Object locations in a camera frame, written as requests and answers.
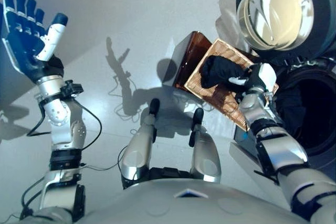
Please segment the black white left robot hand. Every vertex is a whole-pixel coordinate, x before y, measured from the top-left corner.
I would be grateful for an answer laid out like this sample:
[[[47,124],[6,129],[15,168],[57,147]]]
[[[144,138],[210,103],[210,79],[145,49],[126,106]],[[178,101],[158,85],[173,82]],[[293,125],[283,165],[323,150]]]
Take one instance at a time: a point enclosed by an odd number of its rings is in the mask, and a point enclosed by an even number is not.
[[[33,83],[46,76],[63,76],[64,66],[54,51],[67,26],[68,17],[57,13],[45,28],[44,11],[35,0],[3,0],[7,37],[3,38],[13,67]]]

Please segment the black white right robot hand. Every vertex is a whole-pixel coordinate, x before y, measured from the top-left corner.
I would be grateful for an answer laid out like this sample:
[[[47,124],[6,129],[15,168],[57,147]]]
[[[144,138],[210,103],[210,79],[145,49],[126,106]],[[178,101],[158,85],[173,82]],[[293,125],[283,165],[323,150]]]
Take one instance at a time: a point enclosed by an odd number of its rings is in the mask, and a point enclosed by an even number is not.
[[[249,66],[242,76],[228,78],[229,83],[248,90],[272,92],[276,84],[276,73],[268,63],[256,63]]]

